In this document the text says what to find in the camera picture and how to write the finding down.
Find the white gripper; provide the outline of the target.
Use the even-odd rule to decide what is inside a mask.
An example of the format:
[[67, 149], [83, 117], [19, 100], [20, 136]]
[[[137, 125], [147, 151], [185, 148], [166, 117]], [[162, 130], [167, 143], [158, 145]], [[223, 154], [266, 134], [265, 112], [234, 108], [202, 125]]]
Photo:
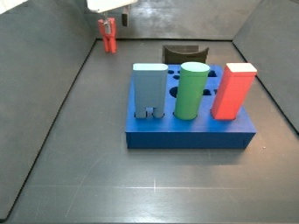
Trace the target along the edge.
[[130, 4], [137, 3], [138, 0], [87, 0], [89, 9], [93, 12], [102, 13], [105, 15], [105, 30], [106, 34], [111, 34], [111, 23], [109, 19], [109, 11], [125, 7], [122, 12], [122, 25], [129, 27], [130, 23]]

